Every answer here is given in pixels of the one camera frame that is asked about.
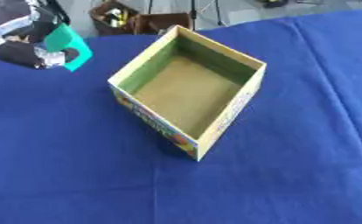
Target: box rim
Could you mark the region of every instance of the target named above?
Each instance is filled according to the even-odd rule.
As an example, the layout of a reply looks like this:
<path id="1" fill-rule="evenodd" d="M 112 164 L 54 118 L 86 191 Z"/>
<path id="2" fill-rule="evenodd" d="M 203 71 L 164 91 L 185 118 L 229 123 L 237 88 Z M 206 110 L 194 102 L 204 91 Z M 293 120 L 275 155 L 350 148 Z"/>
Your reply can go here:
<path id="1" fill-rule="evenodd" d="M 197 138 L 190 136 L 189 134 L 185 133 L 184 131 L 182 131 L 178 126 L 176 126 L 175 124 L 173 124 L 172 122 L 168 121 L 167 119 L 165 119 L 164 117 L 162 117 L 161 115 L 159 115 L 157 112 L 155 112 L 154 110 L 152 110 L 151 108 L 149 108 L 148 106 L 146 106 L 144 103 L 142 103 L 141 101 L 139 101 L 137 98 L 135 98 L 132 94 L 129 94 L 127 91 L 125 91 L 124 89 L 122 89 L 121 87 L 119 87 L 118 85 L 125 79 L 128 78 L 128 76 L 126 77 L 119 77 L 117 78 L 117 76 L 119 74 L 123 74 L 125 73 L 125 70 L 130 69 L 130 67 L 133 66 L 133 64 L 135 64 L 137 62 L 137 60 L 139 59 L 139 57 L 142 56 L 142 54 L 157 54 L 163 47 L 166 46 L 166 44 L 168 44 L 170 41 L 172 41 L 174 38 L 176 38 L 178 35 L 182 35 L 186 38 L 190 38 L 190 36 L 195 36 L 198 39 L 202 39 L 204 41 L 207 41 L 208 43 L 212 44 L 212 45 L 216 45 L 226 51 L 228 51 L 229 53 L 234 53 L 235 55 L 237 55 L 238 57 L 240 57 L 241 59 L 244 60 L 252 60 L 254 62 L 256 62 L 257 64 L 259 64 L 259 68 L 255 68 L 255 66 L 251 66 L 248 65 L 244 62 L 244 60 L 240 60 L 240 59 L 235 59 L 234 57 L 231 57 L 229 55 L 227 55 L 227 53 L 225 54 L 227 57 L 230 57 L 233 60 L 237 60 L 242 64 L 245 64 L 249 67 L 252 67 L 253 69 L 256 69 L 255 72 L 252 74 L 252 76 L 249 78 L 249 80 L 244 83 L 241 87 L 240 90 L 235 94 L 235 96 L 232 98 L 232 100 L 223 108 L 223 110 L 218 114 L 218 116 L 216 116 L 216 118 L 211 122 L 210 125 L 208 125 L 208 127 L 205 129 L 205 131 Z M 149 55 L 143 55 L 144 57 L 146 57 L 146 59 L 144 59 L 144 62 L 146 62 L 147 60 L 150 59 L 150 57 L 147 57 Z M 259 59 L 256 59 L 252 56 L 249 56 L 243 52 L 239 52 L 237 50 L 234 50 L 226 45 L 222 45 L 221 43 L 212 40 L 210 38 L 207 38 L 199 33 L 196 33 L 194 31 L 190 31 L 184 27 L 182 27 L 181 25 L 175 25 L 175 27 L 173 27 L 169 32 L 167 32 L 166 34 L 164 34 L 162 37 L 160 37 L 159 39 L 157 39 L 154 43 L 152 43 L 150 46 L 148 46 L 146 49 L 144 49 L 141 53 L 139 53 L 137 56 L 135 56 L 127 65 L 125 65 L 124 67 L 122 67 L 118 72 L 114 73 L 109 79 L 108 79 L 108 83 L 110 85 L 112 85 L 114 88 L 116 88 L 118 91 L 122 92 L 124 95 L 126 95 L 127 97 L 129 97 L 130 99 L 132 99 L 134 102 L 138 103 L 139 106 L 143 107 L 144 109 L 146 109 L 147 111 L 149 111 L 150 113 L 152 113 L 153 115 L 155 115 L 157 118 L 161 119 L 165 124 L 171 126 L 172 128 L 174 128 L 176 131 L 180 132 L 181 134 L 185 135 L 186 137 L 190 138 L 192 141 L 194 141 L 197 145 L 199 140 L 202 139 L 202 136 L 219 120 L 219 118 L 227 112 L 227 110 L 229 109 L 231 102 L 234 101 L 235 98 L 237 98 L 237 96 L 239 96 L 241 90 L 248 84 L 248 82 L 250 81 L 250 79 L 252 79 L 254 77 L 254 75 L 256 75 L 260 70 L 265 69 L 267 66 L 266 62 L 263 62 Z"/>

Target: box bottom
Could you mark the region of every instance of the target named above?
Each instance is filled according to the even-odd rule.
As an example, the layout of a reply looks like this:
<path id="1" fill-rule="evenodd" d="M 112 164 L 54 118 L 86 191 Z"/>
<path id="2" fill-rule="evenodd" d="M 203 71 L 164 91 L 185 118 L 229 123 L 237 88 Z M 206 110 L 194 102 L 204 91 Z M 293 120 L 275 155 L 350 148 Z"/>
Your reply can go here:
<path id="1" fill-rule="evenodd" d="M 179 54 L 135 98 L 198 139 L 241 85 Z"/>

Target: floor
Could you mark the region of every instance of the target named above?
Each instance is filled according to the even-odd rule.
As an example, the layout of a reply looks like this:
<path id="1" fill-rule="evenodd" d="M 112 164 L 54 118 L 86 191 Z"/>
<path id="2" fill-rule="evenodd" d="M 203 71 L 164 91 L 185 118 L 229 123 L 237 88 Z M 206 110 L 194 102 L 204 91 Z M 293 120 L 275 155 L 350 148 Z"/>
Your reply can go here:
<path id="1" fill-rule="evenodd" d="M 95 28 L 88 16 L 88 11 L 101 2 L 101 0 L 59 0 L 72 19 L 72 27 L 83 37 L 96 35 Z M 169 13 L 189 11 L 188 0 L 153 0 L 153 13 Z M 219 0 L 220 12 L 227 25 L 235 25 L 243 22 L 261 19 L 293 17 L 300 15 L 325 13 L 329 11 L 358 10 L 362 9 L 361 0 L 305 0 L 310 2 L 323 2 L 322 4 L 290 3 L 285 7 L 266 10 L 256 0 Z M 147 13 L 149 0 L 120 0 L 120 2 Z M 212 0 L 196 0 L 200 10 L 197 28 L 212 29 L 217 27 L 216 11 L 209 5 Z"/>

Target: cardboard box in background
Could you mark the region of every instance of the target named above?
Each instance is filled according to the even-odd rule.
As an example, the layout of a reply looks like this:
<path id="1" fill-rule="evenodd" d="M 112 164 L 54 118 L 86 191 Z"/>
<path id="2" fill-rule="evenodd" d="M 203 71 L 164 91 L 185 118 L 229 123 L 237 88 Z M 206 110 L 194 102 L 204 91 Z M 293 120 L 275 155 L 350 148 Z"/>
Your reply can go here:
<path id="1" fill-rule="evenodd" d="M 108 82 L 120 104 L 199 161 L 260 88 L 265 68 L 176 26 Z"/>

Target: blue fabric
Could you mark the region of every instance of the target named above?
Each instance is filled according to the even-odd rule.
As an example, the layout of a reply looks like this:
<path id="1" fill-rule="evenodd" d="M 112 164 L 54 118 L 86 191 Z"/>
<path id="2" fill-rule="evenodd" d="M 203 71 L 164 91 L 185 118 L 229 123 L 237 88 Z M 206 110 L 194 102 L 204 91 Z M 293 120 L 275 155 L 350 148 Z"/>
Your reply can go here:
<path id="1" fill-rule="evenodd" d="M 200 163 L 107 86 L 155 37 L 90 39 L 77 75 L 0 62 L 0 223 L 362 224 L 362 11 L 203 34 L 268 70 Z"/>

